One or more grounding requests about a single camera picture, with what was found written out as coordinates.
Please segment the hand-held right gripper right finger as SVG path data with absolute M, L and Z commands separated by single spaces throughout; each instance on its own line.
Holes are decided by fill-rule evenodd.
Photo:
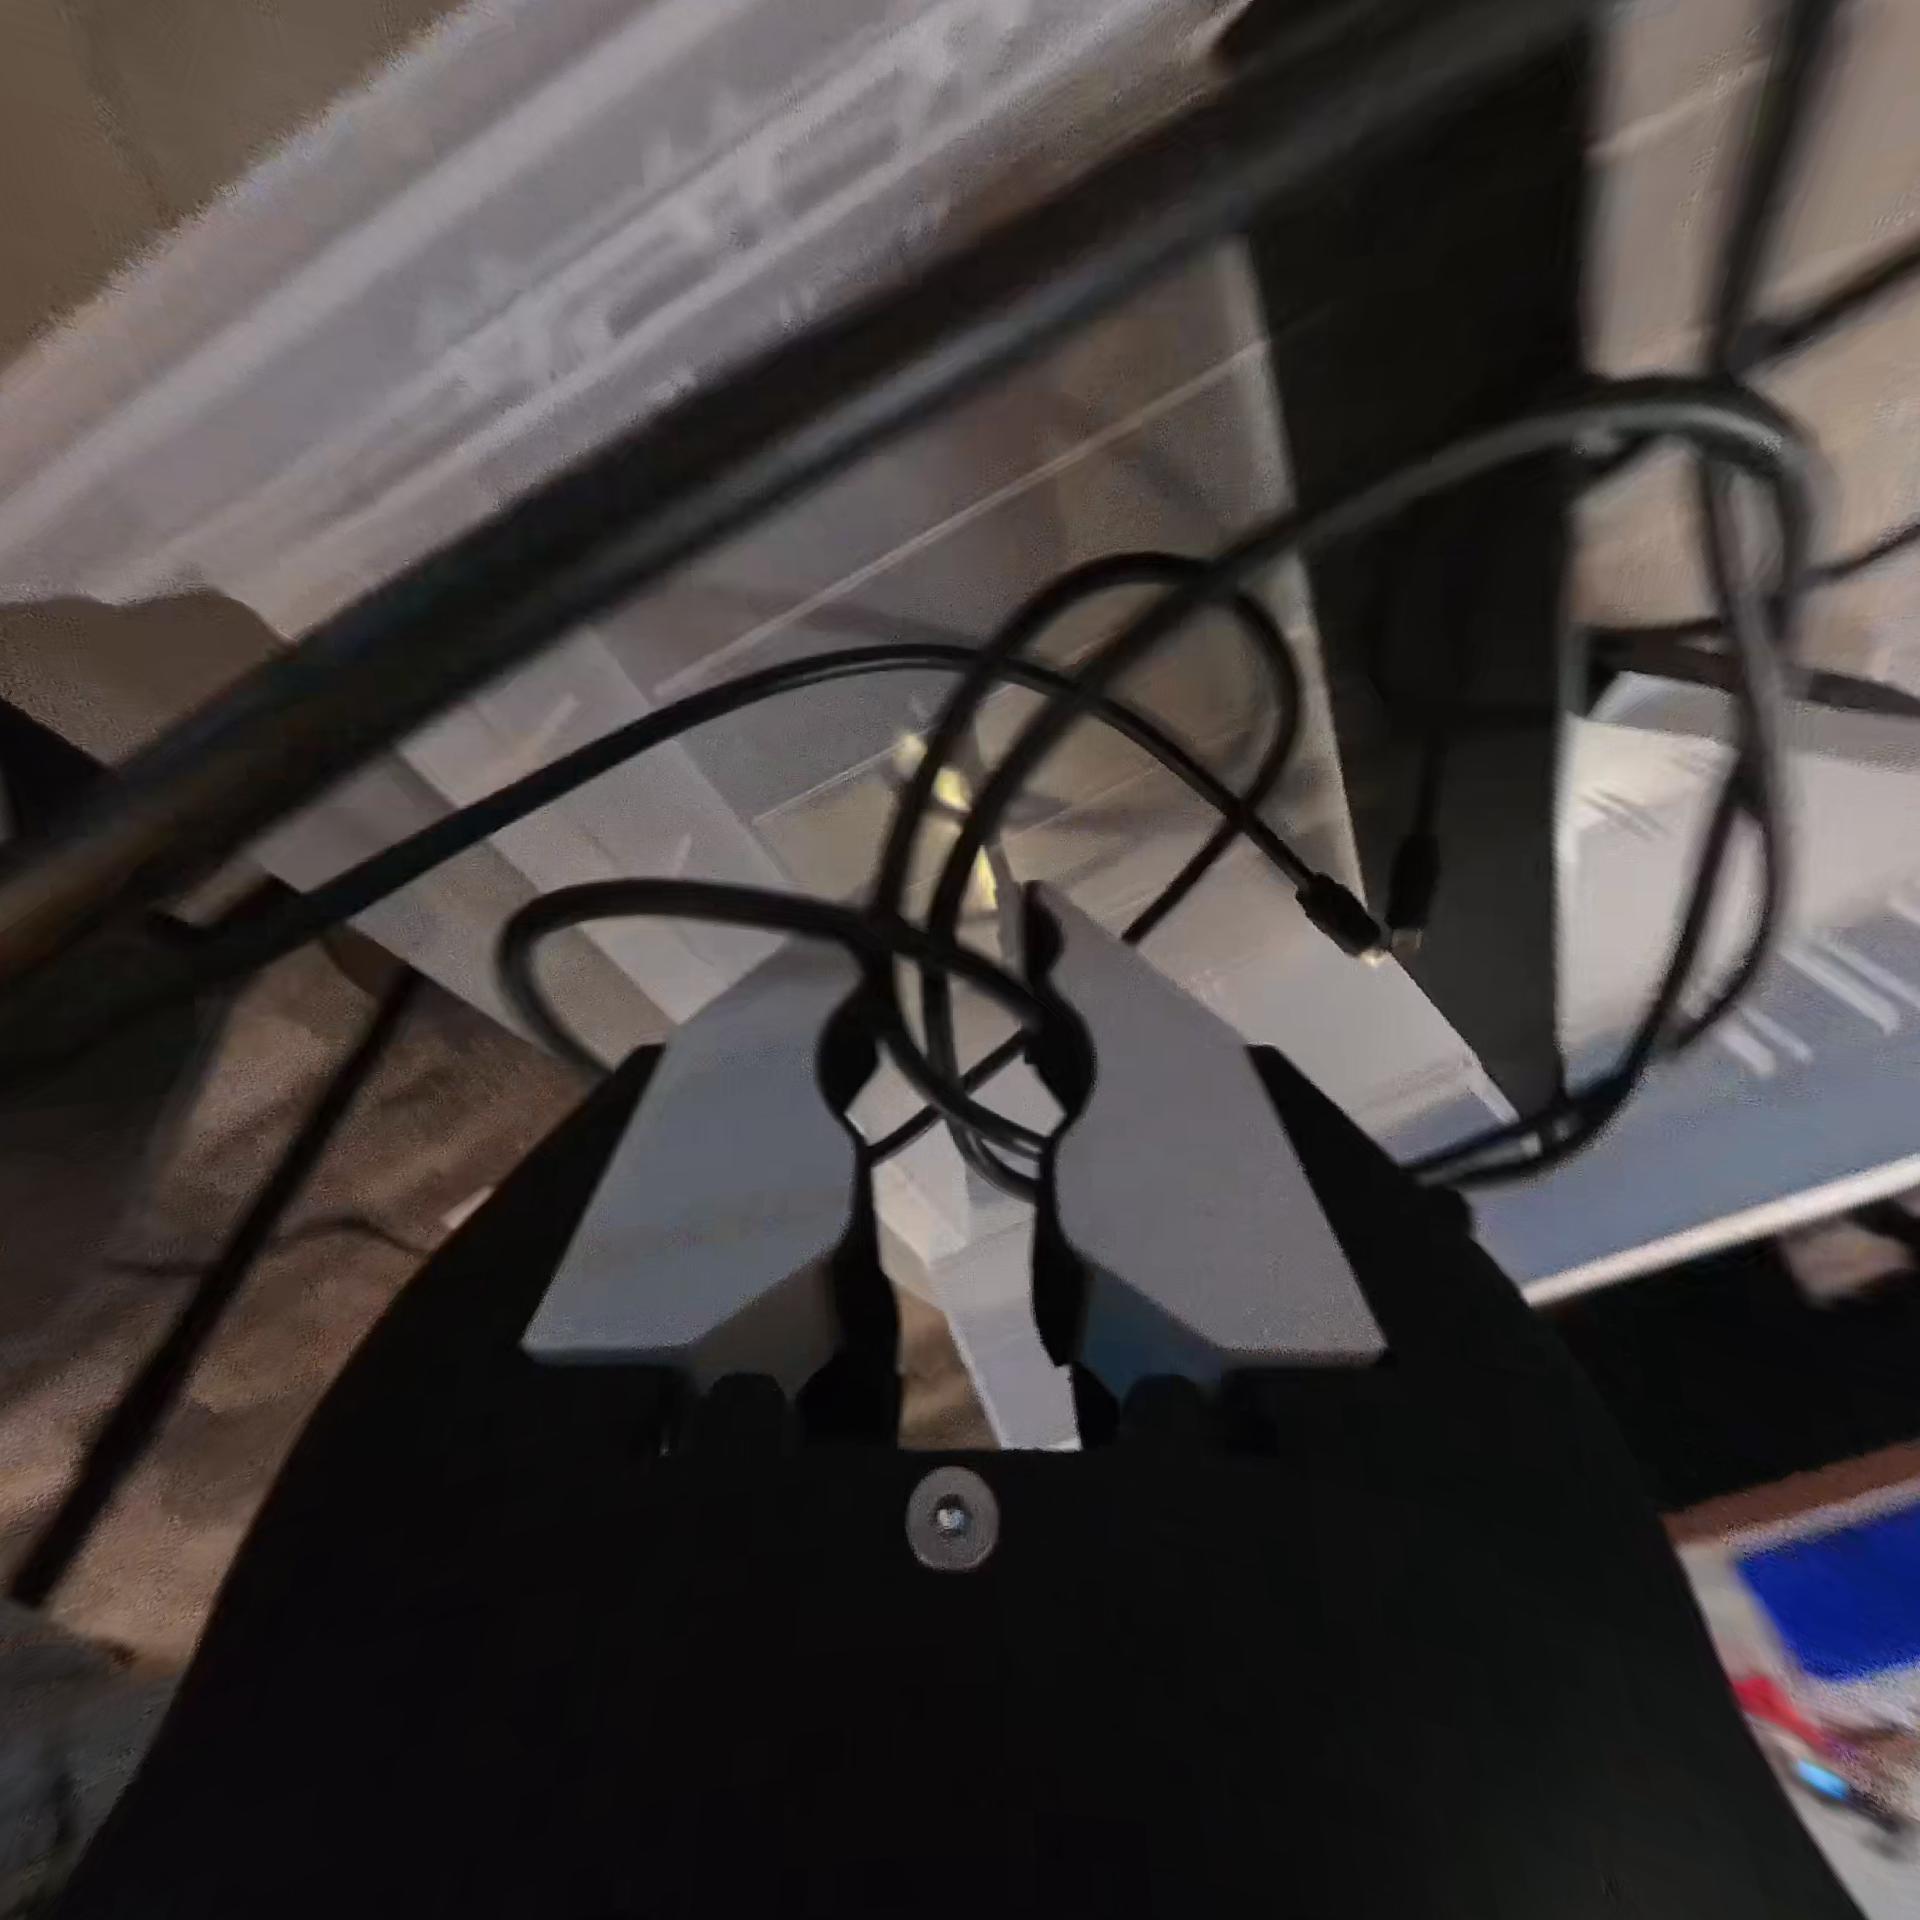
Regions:
M 1079 1447 L 1152 1378 L 1368 1366 L 1385 1331 L 1240 1032 L 1048 887 L 1022 903 L 1059 1103 L 1038 1156 L 1031 1305 Z

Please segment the clear plastic bin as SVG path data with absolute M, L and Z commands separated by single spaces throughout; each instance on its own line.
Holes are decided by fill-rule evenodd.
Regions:
M 1279 44 L 1227 47 L 1246 2 L 484 2 L 264 162 L 186 237 L 4 376 L 4 604 L 210 615 L 249 607 L 265 661 L 524 494 L 593 463 L 842 306 L 892 298 L 1141 135 L 1256 89 Z M 1596 2 L 1580 339 L 1588 371 L 1697 371 L 1732 173 L 1775 2 Z M 1873 253 L 1918 243 L 1918 5 L 1845 2 L 1800 173 L 1754 304 L 1788 320 Z M 753 669 L 857 643 L 978 643 L 1027 593 L 1108 548 L 1209 557 L 1291 478 L 1268 329 L 1240 230 L 826 478 L 803 481 L 591 610 L 515 672 L 413 731 L 354 748 L 297 805 L 249 798 L 249 856 L 318 887 L 495 785 Z M 1824 437 L 1821 538 L 1918 510 L 1918 287 L 1846 339 L 1792 346 L 1767 389 Z M 1310 715 L 1275 817 L 1363 883 L 1307 563 L 1276 570 L 1304 618 Z M 1602 1070 L 1650 989 L 1684 852 L 1703 824 L 1728 699 L 1630 669 L 1572 715 L 1557 766 L 1557 1043 Z M 791 691 L 692 731 L 505 826 L 387 906 L 370 937 L 471 1001 L 505 890 L 619 870 L 780 877 L 851 893 L 878 856 L 888 759 L 929 722 L 936 675 Z M 1873 1055 L 1878 979 L 1839 943 L 1909 824 L 1911 748 L 1805 715 L 1805 931 L 1760 1005 L 1662 1070 L 1602 1152 L 1626 1165 L 1680 1114 L 1826 1099 L 1842 1041 Z M 1205 830 L 1179 779 L 1079 735 L 1006 826 L 1022 877 L 1120 922 Z M 1363 970 L 1236 852 L 1149 951 L 1300 1060 L 1393 1152 L 1504 1118 L 1507 1102 L 1399 965 Z

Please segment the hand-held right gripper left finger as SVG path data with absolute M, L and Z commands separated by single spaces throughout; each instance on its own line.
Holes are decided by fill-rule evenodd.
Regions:
M 661 1052 L 524 1328 L 553 1365 L 709 1391 L 769 1378 L 807 1438 L 895 1447 L 899 1308 L 879 1266 L 851 959 L 769 959 Z

